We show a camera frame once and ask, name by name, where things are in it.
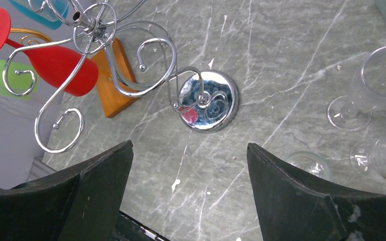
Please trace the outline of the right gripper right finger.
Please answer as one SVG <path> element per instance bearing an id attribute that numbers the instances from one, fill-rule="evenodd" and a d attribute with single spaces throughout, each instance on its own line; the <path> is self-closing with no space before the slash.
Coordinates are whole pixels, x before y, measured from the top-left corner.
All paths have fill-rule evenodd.
<path id="1" fill-rule="evenodd" d="M 247 165 L 264 240 L 386 240 L 386 195 L 319 178 L 255 143 Z"/>

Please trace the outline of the clear wine glass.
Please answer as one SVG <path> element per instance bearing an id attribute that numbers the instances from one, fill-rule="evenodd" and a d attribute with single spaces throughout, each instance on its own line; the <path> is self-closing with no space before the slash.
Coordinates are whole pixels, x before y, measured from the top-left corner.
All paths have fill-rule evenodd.
<path id="1" fill-rule="evenodd" d="M 332 172 L 327 162 L 311 152 L 295 152 L 285 162 L 327 181 L 332 181 Z"/>
<path id="2" fill-rule="evenodd" d="M 360 172 L 377 172 L 386 180 L 386 135 L 356 143 L 350 151 L 350 161 Z"/>
<path id="3" fill-rule="evenodd" d="M 386 46 L 373 51 L 352 78 L 346 95 L 332 100 L 327 119 L 344 131 L 359 131 L 375 111 L 386 110 Z"/>

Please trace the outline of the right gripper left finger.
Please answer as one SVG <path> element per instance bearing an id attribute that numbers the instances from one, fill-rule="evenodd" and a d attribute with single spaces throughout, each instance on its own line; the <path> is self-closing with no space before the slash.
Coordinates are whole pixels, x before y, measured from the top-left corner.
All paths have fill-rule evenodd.
<path id="1" fill-rule="evenodd" d="M 0 240 L 110 240 L 133 163 L 133 143 L 48 176 L 0 189 Z"/>

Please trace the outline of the red plastic wine glass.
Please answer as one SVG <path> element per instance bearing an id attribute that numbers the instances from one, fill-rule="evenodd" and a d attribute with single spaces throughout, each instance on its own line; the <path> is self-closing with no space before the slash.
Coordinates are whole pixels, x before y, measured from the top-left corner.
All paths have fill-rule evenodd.
<path id="1" fill-rule="evenodd" d="M 4 44 L 22 48 L 22 44 L 9 39 L 10 29 L 11 17 L 5 9 L 0 8 L 0 49 Z M 22 52 L 27 55 L 36 73 L 56 88 L 63 84 L 81 59 L 79 53 L 62 46 L 31 48 Z M 64 91 L 73 96 L 83 96 L 94 88 L 98 76 L 97 65 L 86 58 Z"/>

